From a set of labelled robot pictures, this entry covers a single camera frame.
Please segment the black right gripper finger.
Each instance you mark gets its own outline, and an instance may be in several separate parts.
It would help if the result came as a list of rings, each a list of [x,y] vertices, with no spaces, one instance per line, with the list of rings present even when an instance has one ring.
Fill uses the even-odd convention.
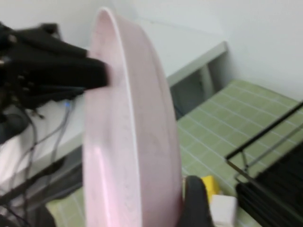
[[[188,176],[185,181],[183,226],[214,227],[206,187],[197,176]]]

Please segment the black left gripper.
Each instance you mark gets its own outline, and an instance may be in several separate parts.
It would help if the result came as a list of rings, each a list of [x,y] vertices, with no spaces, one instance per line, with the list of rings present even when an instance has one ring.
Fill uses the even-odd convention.
[[[35,110],[107,86],[106,64],[87,54],[64,42],[57,24],[17,30],[1,24],[0,86],[5,102]]]

